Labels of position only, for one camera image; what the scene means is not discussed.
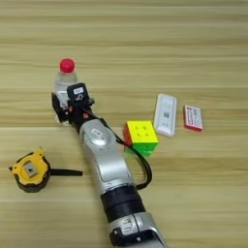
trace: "water bottle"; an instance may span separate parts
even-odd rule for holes
[[[62,59],[60,62],[60,71],[54,82],[55,94],[59,100],[60,107],[66,109],[68,107],[67,88],[78,83],[78,77],[75,72],[75,63],[70,58]]]

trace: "tape measure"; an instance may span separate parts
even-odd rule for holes
[[[52,169],[42,148],[18,159],[10,171],[15,176],[18,187],[27,193],[42,190],[52,175],[82,176],[82,171],[79,170]]]

